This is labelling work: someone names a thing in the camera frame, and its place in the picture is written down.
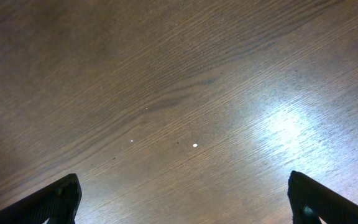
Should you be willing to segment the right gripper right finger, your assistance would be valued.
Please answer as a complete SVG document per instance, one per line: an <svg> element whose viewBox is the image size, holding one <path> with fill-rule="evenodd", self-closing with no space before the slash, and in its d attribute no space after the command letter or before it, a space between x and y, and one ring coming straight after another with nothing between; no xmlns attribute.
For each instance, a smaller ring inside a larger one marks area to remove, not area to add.
<svg viewBox="0 0 358 224"><path fill-rule="evenodd" d="M358 223L358 205L293 170L288 180L293 224Z"/></svg>

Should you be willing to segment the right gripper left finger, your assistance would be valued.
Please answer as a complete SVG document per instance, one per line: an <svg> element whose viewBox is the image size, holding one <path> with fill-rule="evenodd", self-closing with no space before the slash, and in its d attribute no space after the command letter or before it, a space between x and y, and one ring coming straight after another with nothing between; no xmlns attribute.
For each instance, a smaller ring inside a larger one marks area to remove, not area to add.
<svg viewBox="0 0 358 224"><path fill-rule="evenodd" d="M0 210L0 224L75 224L82 191L76 174L68 174Z"/></svg>

